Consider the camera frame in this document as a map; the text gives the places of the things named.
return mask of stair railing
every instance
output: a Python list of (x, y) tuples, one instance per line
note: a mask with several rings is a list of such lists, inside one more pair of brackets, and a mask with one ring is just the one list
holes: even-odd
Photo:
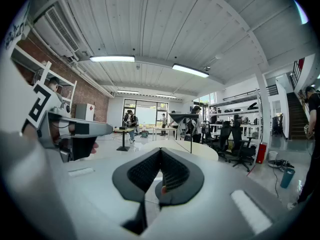
[(292, 70), (292, 74), (290, 75), (291, 78), (291, 83), (292, 83), (292, 87), (293, 90), (296, 88), (297, 83), (299, 81), (300, 75), (301, 75), (301, 68), (299, 67), (299, 63), (296, 60), (293, 64), (293, 70)]

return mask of man in black shirt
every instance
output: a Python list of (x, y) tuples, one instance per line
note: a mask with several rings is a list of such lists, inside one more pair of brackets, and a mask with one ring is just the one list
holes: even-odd
[[(130, 128), (136, 128), (137, 126), (137, 117), (136, 115), (132, 112), (131, 109), (129, 109), (127, 111), (127, 113), (131, 116), (130, 117)], [(129, 134), (130, 134), (130, 143), (133, 143), (135, 141), (135, 131), (132, 130), (132, 131), (129, 131)]]
[[(320, 180), (320, 93), (308, 86), (305, 89), (305, 96), (309, 105), (310, 121), (306, 137), (310, 139), (313, 135), (315, 138), (314, 150), (311, 156), (309, 171), (306, 175), (305, 183), (297, 203), (301, 203), (314, 191)], [(288, 203), (288, 209), (291, 210), (297, 203)]]

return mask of ceiling light fixture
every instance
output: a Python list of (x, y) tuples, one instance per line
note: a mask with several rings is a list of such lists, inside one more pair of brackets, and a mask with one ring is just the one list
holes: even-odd
[(103, 55), (90, 56), (92, 62), (135, 62), (135, 56), (131, 55)]
[(184, 65), (180, 65), (180, 64), (173, 64), (172, 69), (174, 70), (179, 70), (179, 71), (183, 71), (189, 74), (193, 74), (202, 78), (207, 78), (209, 76), (208, 73), (202, 72), (200, 70), (191, 68), (191, 67), (187, 67)]
[(120, 94), (139, 94), (138, 91), (133, 90), (117, 90), (117, 92)]
[(215, 56), (215, 58), (217, 59), (217, 60), (220, 60), (220, 59), (222, 59), (224, 57), (224, 54), (223, 53), (218, 53), (216, 56)]
[(176, 98), (176, 96), (165, 95), (165, 94), (156, 94), (155, 96), (157, 96), (157, 97), (173, 98), (173, 99), (175, 99), (175, 98)]

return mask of handrail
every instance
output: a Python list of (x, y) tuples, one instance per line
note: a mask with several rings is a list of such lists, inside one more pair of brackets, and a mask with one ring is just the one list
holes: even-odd
[(299, 63), (298, 61), (296, 60), (293, 64), (293, 70), (292, 70), (292, 74), (290, 75), (290, 79), (291, 79), (291, 83), (292, 83), (292, 87), (293, 87), (293, 90), (296, 88), (297, 86), (297, 83), (299, 81), (299, 78), (300, 78), (300, 75), (301, 75), (301, 71), (302, 69), (300, 68), (299, 66)]
[[(279, 94), (276, 84), (267, 86), (266, 87), (266, 92), (267, 92), (268, 96), (273, 96), (273, 95), (278, 95)], [(255, 94), (255, 93), (256, 93), (256, 91), (252, 90), (252, 91), (244, 92), (244, 93), (241, 93), (241, 94), (238, 94), (238, 95), (235, 95), (235, 96), (224, 98), (223, 101), (225, 102), (225, 101), (230, 100), (230, 99), (243, 98), (245, 96), (249, 96), (249, 95), (252, 95), (252, 94)]]

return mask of floor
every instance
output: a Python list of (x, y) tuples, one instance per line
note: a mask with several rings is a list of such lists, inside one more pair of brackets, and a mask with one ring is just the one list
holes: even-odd
[[(168, 136), (157, 136), (157, 140), (166, 140)], [(138, 152), (140, 148), (152, 141), (152, 134), (148, 136), (148, 138), (141, 138), (140, 135), (135, 137), (135, 142), (129, 143), (129, 134), (125, 136), (125, 146), (130, 147), (128, 152), (125, 151), (115, 151), (118, 147), (122, 145), (122, 135), (120, 133), (112, 133), (110, 135), (106, 135), (103, 137), (99, 137), (97, 139), (97, 143), (99, 148), (97, 149), (96, 154), (91, 154), (85, 160), (91, 159), (102, 159), (102, 158), (111, 158), (113, 156), (130, 156), (130, 154), (134, 152)], [(248, 174), (247, 170), (242, 165), (237, 165), (234, 167), (235, 170), (247, 175), (250, 179), (257, 182), (264, 188), (266, 188), (270, 193), (277, 196), (279, 201), (286, 207), (288, 202), (295, 202), (298, 197), (298, 184), (301, 181), (301, 184), (304, 183), (306, 179), (306, 175), (309, 169), (309, 164), (311, 161), (311, 156), (313, 149), (312, 141), (306, 140), (285, 140), (284, 137), (281, 136), (271, 136), (270, 137), (270, 145), (269, 151), (278, 152), (277, 160), (284, 159), (288, 160), (290, 164), (294, 166), (295, 174), (288, 186), (288, 188), (280, 187), (280, 183), (283, 177), (283, 172), (279, 169), (271, 168), (268, 166), (267, 161), (263, 164), (257, 163), (254, 168), (250, 166), (252, 169)], [(226, 163), (224, 159), (219, 157), (219, 162)], [(233, 162), (226, 163), (230, 166), (233, 166)], [(147, 222), (150, 225), (152, 221), (159, 214), (159, 206), (158, 199), (155, 195), (155, 187), (161, 181), (159, 178), (162, 177), (161, 172), (155, 178), (156, 180), (153, 182), (149, 190), (145, 195), (145, 209)]]

